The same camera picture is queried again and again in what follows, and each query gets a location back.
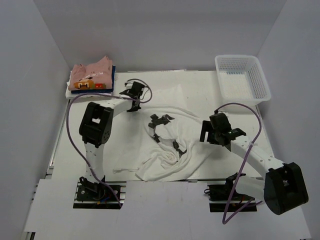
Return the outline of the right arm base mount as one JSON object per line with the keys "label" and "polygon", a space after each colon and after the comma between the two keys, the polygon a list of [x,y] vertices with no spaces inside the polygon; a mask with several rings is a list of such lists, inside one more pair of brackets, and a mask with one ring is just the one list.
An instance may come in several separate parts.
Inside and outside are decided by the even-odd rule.
{"label": "right arm base mount", "polygon": [[[209,184],[204,190],[204,194],[209,199],[209,210],[211,213],[223,213],[226,207],[227,200],[231,193],[237,172],[226,178],[225,182],[219,184]],[[252,197],[244,194],[239,194],[234,191],[229,204],[228,212],[234,213],[247,203]]]}

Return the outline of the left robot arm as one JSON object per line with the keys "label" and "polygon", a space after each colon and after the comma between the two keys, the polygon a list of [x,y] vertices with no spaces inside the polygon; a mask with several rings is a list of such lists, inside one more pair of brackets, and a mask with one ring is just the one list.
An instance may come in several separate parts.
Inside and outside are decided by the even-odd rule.
{"label": "left robot arm", "polygon": [[139,110],[141,96],[146,87],[138,81],[133,81],[119,96],[112,96],[103,103],[90,102],[86,107],[79,134],[84,142],[87,166],[80,182],[92,183],[88,193],[96,200],[103,198],[106,193],[106,187],[100,182],[105,180],[103,152],[111,136],[113,119],[123,112]]}

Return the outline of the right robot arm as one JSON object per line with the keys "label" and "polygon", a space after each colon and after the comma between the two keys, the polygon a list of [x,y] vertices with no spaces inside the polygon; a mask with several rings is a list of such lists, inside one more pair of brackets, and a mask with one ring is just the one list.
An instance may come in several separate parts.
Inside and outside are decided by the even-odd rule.
{"label": "right robot arm", "polygon": [[239,200],[241,196],[262,200],[276,215],[281,215],[309,201],[301,168],[285,163],[254,145],[240,128],[232,128],[227,116],[220,112],[202,122],[200,142],[219,145],[246,159],[261,176],[235,173],[221,185],[210,185],[204,192],[212,201]]}

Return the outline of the white printed t shirt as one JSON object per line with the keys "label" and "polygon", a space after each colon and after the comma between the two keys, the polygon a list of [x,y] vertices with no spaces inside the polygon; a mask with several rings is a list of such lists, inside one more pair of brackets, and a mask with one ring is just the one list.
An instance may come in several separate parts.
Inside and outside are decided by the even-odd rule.
{"label": "white printed t shirt", "polygon": [[141,110],[115,117],[112,171],[132,173],[146,182],[185,180],[223,152],[219,146],[200,142],[201,129],[202,121],[187,109],[180,85],[157,90]]}

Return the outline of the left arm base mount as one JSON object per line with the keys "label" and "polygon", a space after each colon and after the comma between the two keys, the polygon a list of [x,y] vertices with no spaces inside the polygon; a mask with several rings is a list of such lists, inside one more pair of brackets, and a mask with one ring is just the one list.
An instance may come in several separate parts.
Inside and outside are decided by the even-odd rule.
{"label": "left arm base mount", "polygon": [[121,199],[122,186],[119,184],[107,186],[100,182],[90,182],[80,177],[77,183],[73,208],[74,209],[102,209],[120,210],[124,199]]}

